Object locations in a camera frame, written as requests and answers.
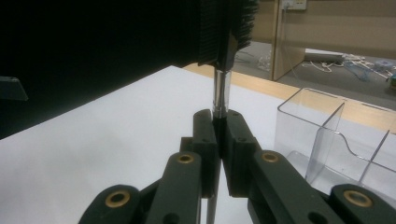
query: transparent acrylic box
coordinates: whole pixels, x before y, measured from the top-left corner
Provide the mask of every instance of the transparent acrylic box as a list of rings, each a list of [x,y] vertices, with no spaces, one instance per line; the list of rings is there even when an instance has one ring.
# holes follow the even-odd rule
[[[355,184],[396,208],[396,111],[301,89],[278,107],[275,151],[322,192]]]

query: metal rod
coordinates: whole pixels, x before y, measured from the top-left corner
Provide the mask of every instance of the metal rod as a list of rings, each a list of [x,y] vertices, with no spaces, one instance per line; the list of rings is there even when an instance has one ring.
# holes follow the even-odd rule
[[[231,71],[221,71],[215,68],[215,89],[213,91],[213,118],[227,117],[230,98]]]

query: brass insert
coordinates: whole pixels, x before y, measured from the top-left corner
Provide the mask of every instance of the brass insert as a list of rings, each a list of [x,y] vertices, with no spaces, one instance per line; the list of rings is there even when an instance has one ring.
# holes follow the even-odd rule
[[[186,155],[181,155],[181,156],[179,156],[177,158],[177,161],[180,162],[180,163],[187,164],[187,163],[190,163],[190,162],[194,161],[194,157],[190,156],[190,155],[187,155],[187,154]]]
[[[344,197],[350,202],[359,207],[371,207],[373,206],[373,201],[367,197],[367,195],[362,194],[356,190],[349,189],[344,191]]]
[[[117,190],[106,197],[106,206],[117,208],[125,205],[131,199],[131,195],[126,190]]]
[[[279,160],[279,157],[274,153],[265,152],[262,153],[262,159],[268,162],[277,162]]]

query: white tabletop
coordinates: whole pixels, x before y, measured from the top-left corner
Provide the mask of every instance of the white tabletop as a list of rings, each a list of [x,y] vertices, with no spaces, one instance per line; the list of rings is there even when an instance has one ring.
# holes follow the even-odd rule
[[[192,136],[192,116],[211,108],[212,94],[213,79],[168,67],[1,140],[0,222],[78,223],[103,189],[148,186],[180,137]],[[230,98],[262,148],[272,149],[283,100],[236,86]],[[222,174],[216,223],[251,223],[247,204],[228,196]]]

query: screw hole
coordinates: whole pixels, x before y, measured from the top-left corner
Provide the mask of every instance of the screw hole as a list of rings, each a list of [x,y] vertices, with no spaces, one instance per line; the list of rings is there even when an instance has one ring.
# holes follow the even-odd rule
[[[194,157],[192,157],[190,155],[182,155],[177,160],[180,163],[190,163],[190,162],[194,161]]]
[[[163,224],[177,224],[179,217],[175,213],[169,213],[163,217]]]
[[[326,217],[316,212],[309,213],[308,218],[314,224],[327,224]]]
[[[371,207],[373,205],[373,201],[369,197],[356,190],[344,191],[344,197],[350,203],[353,203],[359,207]]]
[[[264,161],[277,162],[279,160],[279,157],[273,153],[265,152],[262,154],[262,159]]]
[[[131,199],[131,195],[127,190],[118,190],[106,197],[106,206],[110,208],[117,208],[124,206]]]

